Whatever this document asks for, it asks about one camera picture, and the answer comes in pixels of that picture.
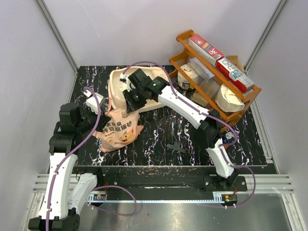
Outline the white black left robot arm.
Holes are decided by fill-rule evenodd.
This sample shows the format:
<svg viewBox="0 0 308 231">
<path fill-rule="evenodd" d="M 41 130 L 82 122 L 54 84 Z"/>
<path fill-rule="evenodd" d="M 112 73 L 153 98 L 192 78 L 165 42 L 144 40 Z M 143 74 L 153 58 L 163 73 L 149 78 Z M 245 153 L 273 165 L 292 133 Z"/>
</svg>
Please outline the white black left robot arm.
<svg viewBox="0 0 308 231">
<path fill-rule="evenodd" d="M 88 99 L 86 104 L 88 111 L 77 103 L 60 107 L 60 120 L 49 141 L 51 155 L 46 194 L 38 216 L 29 220 L 31 231 L 77 231 L 80 212 L 91 191 L 100 190 L 104 185 L 101 170 L 83 172 L 77 186 L 69 192 L 78 148 L 94 130 L 110 120 L 100 111 L 100 103 Z"/>
</svg>

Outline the black plastic clip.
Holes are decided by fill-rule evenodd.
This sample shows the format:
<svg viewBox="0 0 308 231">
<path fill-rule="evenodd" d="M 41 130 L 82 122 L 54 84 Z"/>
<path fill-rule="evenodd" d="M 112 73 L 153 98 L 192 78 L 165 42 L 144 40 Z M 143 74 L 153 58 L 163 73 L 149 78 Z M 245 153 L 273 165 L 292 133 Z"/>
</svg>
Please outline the black plastic clip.
<svg viewBox="0 0 308 231">
<path fill-rule="evenodd" d="M 170 144 L 170 143 L 167 144 L 167 148 L 174 150 L 174 151 L 177 151 L 177 152 L 180 152 L 180 153 L 186 153 L 186 150 L 184 148 L 182 148 L 181 143 L 176 142 L 176 141 L 173 144 Z"/>
</svg>

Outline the pink cat litter bag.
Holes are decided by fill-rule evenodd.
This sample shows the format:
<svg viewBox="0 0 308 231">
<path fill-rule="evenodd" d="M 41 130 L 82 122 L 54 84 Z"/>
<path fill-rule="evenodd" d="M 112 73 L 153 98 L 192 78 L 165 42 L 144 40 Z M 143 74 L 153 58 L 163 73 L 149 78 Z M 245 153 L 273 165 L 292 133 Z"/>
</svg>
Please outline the pink cat litter bag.
<svg viewBox="0 0 308 231">
<path fill-rule="evenodd" d="M 138 124 L 139 113 L 137 111 L 124 116 L 120 108 L 108 108 L 106 115 L 111 118 L 101 131 L 96 130 L 93 136 L 101 141 L 101 151 L 111 152 L 134 142 L 143 129 Z"/>
</svg>

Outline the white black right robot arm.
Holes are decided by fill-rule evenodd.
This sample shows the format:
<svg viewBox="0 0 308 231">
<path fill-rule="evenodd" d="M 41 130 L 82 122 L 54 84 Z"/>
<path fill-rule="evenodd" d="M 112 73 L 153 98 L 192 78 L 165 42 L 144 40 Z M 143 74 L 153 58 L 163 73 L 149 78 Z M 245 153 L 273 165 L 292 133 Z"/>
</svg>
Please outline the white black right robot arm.
<svg viewBox="0 0 308 231">
<path fill-rule="evenodd" d="M 162 77 L 151 79 L 138 68 L 130 75 L 121 74 L 120 81 L 126 83 L 123 90 L 126 112 L 143 108 L 150 100 L 167 106 L 187 119 L 196 129 L 195 139 L 204 147 L 214 162 L 218 178 L 214 185 L 229 191 L 236 185 L 238 174 L 231 166 L 223 146 L 221 121 L 217 110 L 209 111 L 182 96 Z"/>
</svg>

